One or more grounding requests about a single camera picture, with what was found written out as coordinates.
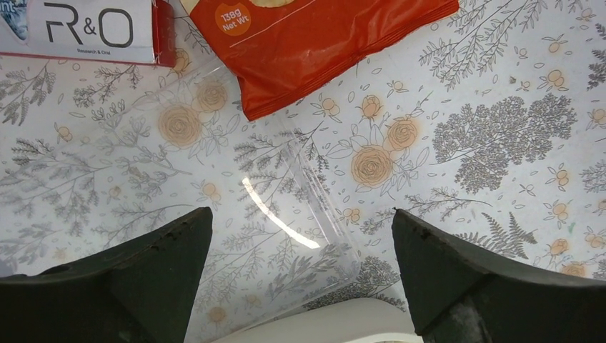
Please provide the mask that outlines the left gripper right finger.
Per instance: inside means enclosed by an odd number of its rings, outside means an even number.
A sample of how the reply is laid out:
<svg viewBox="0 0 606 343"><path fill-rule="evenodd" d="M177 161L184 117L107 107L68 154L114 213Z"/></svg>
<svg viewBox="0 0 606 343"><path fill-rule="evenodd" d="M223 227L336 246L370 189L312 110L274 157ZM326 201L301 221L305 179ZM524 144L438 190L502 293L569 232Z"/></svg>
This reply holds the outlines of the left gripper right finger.
<svg viewBox="0 0 606 343"><path fill-rule="evenodd" d="M425 342L603 342L605 283L516 262L399 209L394 250Z"/></svg>

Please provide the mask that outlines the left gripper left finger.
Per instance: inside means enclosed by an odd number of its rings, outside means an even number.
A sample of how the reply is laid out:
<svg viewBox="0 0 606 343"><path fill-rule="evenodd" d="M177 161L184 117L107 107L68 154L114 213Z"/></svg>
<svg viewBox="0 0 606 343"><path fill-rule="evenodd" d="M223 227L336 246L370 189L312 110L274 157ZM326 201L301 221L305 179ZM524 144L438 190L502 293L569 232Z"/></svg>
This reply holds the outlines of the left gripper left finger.
<svg viewBox="0 0 606 343"><path fill-rule="evenodd" d="M3 342L183 342L212 240L200 207L44 272L1 279Z"/></svg>

